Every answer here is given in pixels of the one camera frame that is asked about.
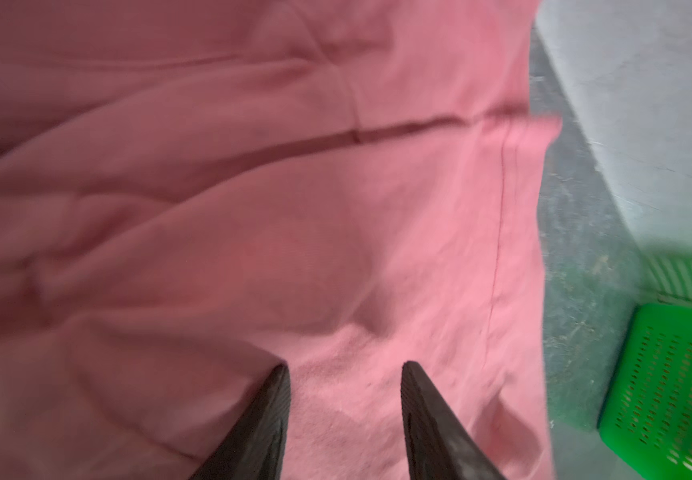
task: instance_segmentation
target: green crate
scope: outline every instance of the green crate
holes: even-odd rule
[[[692,309],[637,311],[599,433],[647,480],[692,480]]]
[[[692,307],[692,252],[652,249],[646,258],[658,302]]]

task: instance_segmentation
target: white wall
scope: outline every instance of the white wall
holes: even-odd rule
[[[554,69],[642,246],[692,246],[692,0],[544,0]]]

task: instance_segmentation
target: pink cloth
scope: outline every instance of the pink cloth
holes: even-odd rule
[[[281,360],[285,478],[406,478],[406,360],[551,478],[536,4],[0,0],[0,478],[187,478]]]

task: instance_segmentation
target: pink fabric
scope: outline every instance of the pink fabric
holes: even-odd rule
[[[406,360],[551,478],[536,3],[0,0],[0,478],[187,478],[281,360],[285,478],[406,478]]]

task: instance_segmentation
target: gray floor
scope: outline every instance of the gray floor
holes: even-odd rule
[[[542,44],[533,36],[535,113],[561,114],[538,205],[546,294],[544,354],[559,480],[640,478],[595,431],[634,308],[643,264]]]

